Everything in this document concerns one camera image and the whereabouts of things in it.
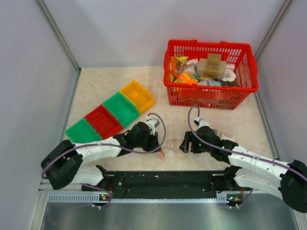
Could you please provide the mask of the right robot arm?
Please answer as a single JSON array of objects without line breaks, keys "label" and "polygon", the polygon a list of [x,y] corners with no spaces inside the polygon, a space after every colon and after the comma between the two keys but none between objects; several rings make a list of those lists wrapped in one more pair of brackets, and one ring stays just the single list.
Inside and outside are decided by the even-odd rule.
[{"label": "right robot arm", "polygon": [[228,189],[248,187],[283,200],[290,208],[307,211],[307,167],[260,156],[236,142],[221,140],[208,126],[185,133],[180,150],[184,153],[209,153],[217,161],[230,165],[233,173],[224,177]]}]

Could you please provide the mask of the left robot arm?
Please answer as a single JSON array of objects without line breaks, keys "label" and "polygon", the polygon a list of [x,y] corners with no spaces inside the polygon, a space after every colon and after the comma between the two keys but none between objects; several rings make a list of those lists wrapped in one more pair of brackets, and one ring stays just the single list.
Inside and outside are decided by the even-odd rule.
[{"label": "left robot arm", "polygon": [[109,179],[101,165],[90,163],[103,158],[116,158],[129,153],[159,151],[156,128],[160,122],[148,119],[138,122],[125,133],[90,143],[60,142],[41,162],[43,176],[54,190],[70,184],[89,184],[98,190],[107,188]]}]

